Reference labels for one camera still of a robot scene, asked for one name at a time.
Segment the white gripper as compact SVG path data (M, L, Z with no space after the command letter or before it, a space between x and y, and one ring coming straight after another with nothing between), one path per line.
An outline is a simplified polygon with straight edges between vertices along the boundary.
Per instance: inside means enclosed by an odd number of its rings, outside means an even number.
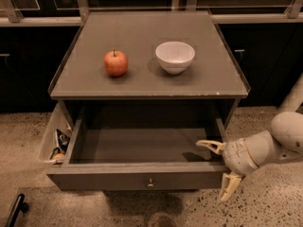
M223 174L222 188L219 194L219 201L221 202L230 199L240 185L242 176L246 176L258 168L244 138L227 144L213 140L199 140L196 142L196 146L208 148L218 155L223 153L225 165L232 171L229 174Z

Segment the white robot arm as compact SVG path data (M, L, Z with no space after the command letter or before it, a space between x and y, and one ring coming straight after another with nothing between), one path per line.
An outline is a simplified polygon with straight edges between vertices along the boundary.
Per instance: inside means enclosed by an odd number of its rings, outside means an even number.
M296 110L303 103L303 75L286 96L270 129L228 143L199 140L205 147L221 155L230 173L224 173L219 201L227 201L242 179L261 166L301 161L303 158L303 114Z

